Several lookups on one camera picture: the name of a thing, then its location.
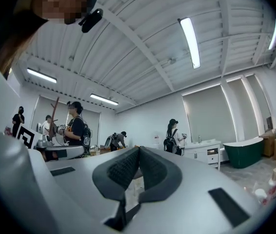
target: black strap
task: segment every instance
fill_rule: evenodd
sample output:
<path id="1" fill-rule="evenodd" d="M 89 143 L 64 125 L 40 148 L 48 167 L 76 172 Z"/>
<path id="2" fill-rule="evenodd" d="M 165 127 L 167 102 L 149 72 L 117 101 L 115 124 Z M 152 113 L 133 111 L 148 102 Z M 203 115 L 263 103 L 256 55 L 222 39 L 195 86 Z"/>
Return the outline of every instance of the black strap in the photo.
<path id="1" fill-rule="evenodd" d="M 175 134 L 176 134 L 176 132 L 177 132 L 177 129 L 175 129 L 174 131 L 173 131 L 173 134 L 172 134 L 172 138 L 175 136 Z"/>

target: ceiling light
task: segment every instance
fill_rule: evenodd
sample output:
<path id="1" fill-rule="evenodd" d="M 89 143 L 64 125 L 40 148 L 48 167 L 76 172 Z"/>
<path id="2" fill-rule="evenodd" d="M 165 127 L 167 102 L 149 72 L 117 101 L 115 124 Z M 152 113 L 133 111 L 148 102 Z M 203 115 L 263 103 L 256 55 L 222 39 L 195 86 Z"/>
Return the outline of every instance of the ceiling light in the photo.
<path id="1" fill-rule="evenodd" d="M 37 76 L 39 78 L 42 78 L 42 79 L 45 79 L 47 81 L 51 81 L 52 83 L 56 83 L 56 78 L 53 78 L 53 77 L 50 77 L 50 76 L 47 76 L 41 72 L 38 72 L 38 71 L 35 71 L 33 69 L 30 69 L 30 68 L 27 68 L 27 72 L 33 76 Z"/>
<path id="2" fill-rule="evenodd" d="M 98 100 L 101 100 L 101 101 L 104 101 L 104 102 L 107 102 L 107 103 L 110 103 L 110 104 L 113 104 L 113 105 L 118 105 L 118 102 L 115 102 L 115 101 L 112 101 L 110 99 L 105 99 L 101 96 L 97 96 L 97 95 L 94 95 L 94 94 L 91 94 L 90 95 L 91 98 L 94 98 L 94 99 L 98 99 Z"/>
<path id="3" fill-rule="evenodd" d="M 190 18 L 184 18 L 184 19 L 178 19 L 186 40 L 188 47 L 190 49 L 191 57 L 192 57 L 192 62 L 193 62 L 193 68 L 199 68 L 201 66 L 201 61 L 200 61 L 200 53 L 198 51 L 198 45 L 196 41 L 196 36 L 194 32 L 194 28 L 191 22 Z"/>
<path id="4" fill-rule="evenodd" d="M 269 50 L 273 49 L 275 47 L 275 44 L 276 44 L 276 20 L 275 20 L 274 32 L 273 32 L 272 39 L 271 39 L 271 42 L 269 45 Z"/>

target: freestanding bathtub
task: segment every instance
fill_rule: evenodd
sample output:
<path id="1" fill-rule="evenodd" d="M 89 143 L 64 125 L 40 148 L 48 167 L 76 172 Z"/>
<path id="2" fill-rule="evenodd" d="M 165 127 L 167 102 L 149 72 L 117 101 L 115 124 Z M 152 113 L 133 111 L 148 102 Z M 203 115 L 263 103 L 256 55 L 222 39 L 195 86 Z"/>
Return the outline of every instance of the freestanding bathtub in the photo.
<path id="1" fill-rule="evenodd" d="M 245 168 L 255 164 L 261 159 L 264 148 L 263 138 L 224 143 L 223 145 L 234 168 Z"/>

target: gray floor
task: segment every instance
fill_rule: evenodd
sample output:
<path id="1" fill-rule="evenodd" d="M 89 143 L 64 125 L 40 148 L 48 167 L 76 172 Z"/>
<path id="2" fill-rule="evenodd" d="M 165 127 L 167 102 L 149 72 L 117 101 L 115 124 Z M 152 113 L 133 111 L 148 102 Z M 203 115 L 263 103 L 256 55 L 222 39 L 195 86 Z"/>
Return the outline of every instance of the gray floor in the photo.
<path id="1" fill-rule="evenodd" d="M 263 157 L 256 164 L 244 169 L 233 168 L 230 163 L 222 164 L 220 171 L 251 193 L 254 186 L 255 189 L 262 188 L 267 191 L 268 181 L 271 178 L 273 168 L 275 167 L 276 160 Z M 129 211 L 138 204 L 138 196 L 143 191 L 143 177 L 131 182 L 126 190 L 126 211 Z"/>

